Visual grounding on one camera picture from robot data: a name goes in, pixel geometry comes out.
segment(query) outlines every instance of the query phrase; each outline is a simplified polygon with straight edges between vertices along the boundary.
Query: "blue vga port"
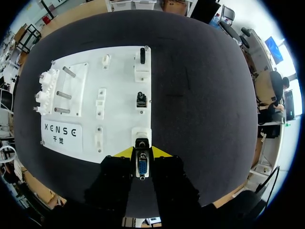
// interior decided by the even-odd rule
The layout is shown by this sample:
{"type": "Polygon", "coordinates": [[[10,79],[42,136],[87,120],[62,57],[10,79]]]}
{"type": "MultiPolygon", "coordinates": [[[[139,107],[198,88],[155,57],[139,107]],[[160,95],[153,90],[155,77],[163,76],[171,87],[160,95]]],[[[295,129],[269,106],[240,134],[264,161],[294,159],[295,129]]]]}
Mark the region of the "blue vga port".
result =
{"type": "Polygon", "coordinates": [[[139,161],[139,174],[144,175],[147,173],[147,161],[140,160],[139,161]]]}

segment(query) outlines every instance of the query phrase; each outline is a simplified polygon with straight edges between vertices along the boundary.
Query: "window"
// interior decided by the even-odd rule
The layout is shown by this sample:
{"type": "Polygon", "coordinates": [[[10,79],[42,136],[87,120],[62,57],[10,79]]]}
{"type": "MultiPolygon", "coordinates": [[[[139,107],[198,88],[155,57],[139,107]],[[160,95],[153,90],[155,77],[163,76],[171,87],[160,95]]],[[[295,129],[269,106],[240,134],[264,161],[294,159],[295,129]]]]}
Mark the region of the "window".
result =
{"type": "Polygon", "coordinates": [[[277,71],[282,77],[288,77],[295,74],[295,66],[286,45],[282,44],[278,49],[283,57],[283,61],[276,65],[277,71]]]}

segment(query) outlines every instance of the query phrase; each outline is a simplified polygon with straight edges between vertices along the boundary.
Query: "metal rod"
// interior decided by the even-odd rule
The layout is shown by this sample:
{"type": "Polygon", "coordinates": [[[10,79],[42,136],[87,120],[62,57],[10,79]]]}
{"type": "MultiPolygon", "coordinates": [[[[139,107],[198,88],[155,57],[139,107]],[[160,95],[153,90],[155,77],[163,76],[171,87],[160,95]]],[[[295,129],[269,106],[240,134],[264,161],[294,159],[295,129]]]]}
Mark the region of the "metal rod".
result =
{"type": "Polygon", "coordinates": [[[73,78],[76,76],[76,74],[72,71],[70,71],[66,66],[64,66],[62,68],[67,74],[69,74],[70,76],[72,76],[73,78]]]}
{"type": "Polygon", "coordinates": [[[49,10],[49,8],[47,7],[47,5],[44,3],[43,0],[41,0],[41,3],[43,5],[43,7],[46,9],[46,11],[48,12],[48,14],[51,16],[51,18],[54,19],[53,14],[51,13],[51,11],[49,10]]]}
{"type": "Polygon", "coordinates": [[[60,97],[66,98],[66,99],[72,99],[71,95],[65,94],[63,92],[57,91],[56,94],[60,97]]]}
{"type": "Polygon", "coordinates": [[[54,108],[54,111],[55,111],[55,112],[58,112],[58,113],[70,114],[70,110],[62,109],[62,108],[57,108],[57,107],[54,108]]]}

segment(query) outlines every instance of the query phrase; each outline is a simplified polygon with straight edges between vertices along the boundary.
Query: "black connector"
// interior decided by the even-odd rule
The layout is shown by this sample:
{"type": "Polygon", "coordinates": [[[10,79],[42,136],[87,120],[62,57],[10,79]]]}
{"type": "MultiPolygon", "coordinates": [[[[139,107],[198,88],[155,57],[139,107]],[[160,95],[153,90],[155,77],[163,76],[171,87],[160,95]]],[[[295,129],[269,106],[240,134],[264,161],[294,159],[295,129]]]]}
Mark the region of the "black connector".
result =
{"type": "Polygon", "coordinates": [[[138,92],[137,107],[147,107],[147,97],[142,92],[138,92]]]}
{"type": "Polygon", "coordinates": [[[140,49],[140,62],[141,62],[141,64],[145,64],[145,49],[144,48],[140,49]]]}

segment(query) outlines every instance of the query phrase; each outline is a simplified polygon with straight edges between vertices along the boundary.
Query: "black table surface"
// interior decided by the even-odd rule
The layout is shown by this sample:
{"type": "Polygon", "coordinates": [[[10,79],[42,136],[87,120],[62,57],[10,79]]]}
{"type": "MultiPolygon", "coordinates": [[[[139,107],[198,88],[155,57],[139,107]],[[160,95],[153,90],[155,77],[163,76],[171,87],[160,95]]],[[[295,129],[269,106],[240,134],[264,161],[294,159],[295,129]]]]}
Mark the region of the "black table surface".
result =
{"type": "MultiPolygon", "coordinates": [[[[41,89],[39,75],[63,56],[126,45],[152,49],[153,145],[182,158],[200,191],[200,203],[214,202],[242,184],[254,156],[257,115],[240,48],[207,24],[152,10],[92,16],[56,30],[33,47],[14,105],[16,147],[24,166],[57,194],[84,201],[100,166],[40,145],[40,114],[32,110],[38,105],[34,95],[41,89]]],[[[151,179],[134,180],[126,216],[158,214],[151,179]]]]}

